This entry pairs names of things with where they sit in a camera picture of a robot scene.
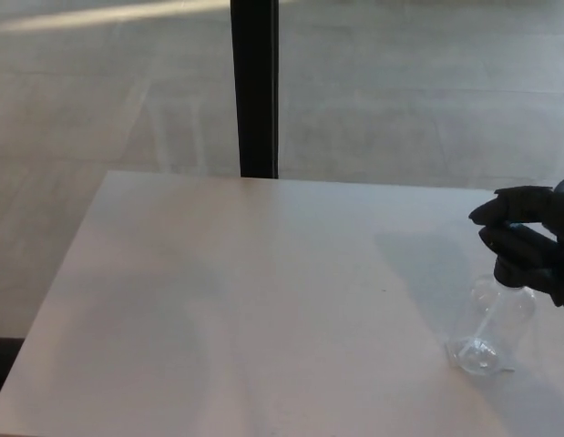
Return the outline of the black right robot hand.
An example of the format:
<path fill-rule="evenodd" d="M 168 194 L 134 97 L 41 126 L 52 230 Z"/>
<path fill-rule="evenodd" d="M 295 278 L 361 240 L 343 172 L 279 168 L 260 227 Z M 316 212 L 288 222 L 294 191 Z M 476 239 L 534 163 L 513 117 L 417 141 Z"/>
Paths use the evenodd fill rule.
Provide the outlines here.
<path fill-rule="evenodd" d="M 469 218 L 497 255 L 496 281 L 549 295 L 564 308 L 564 180 L 554 188 L 501 188 Z"/>

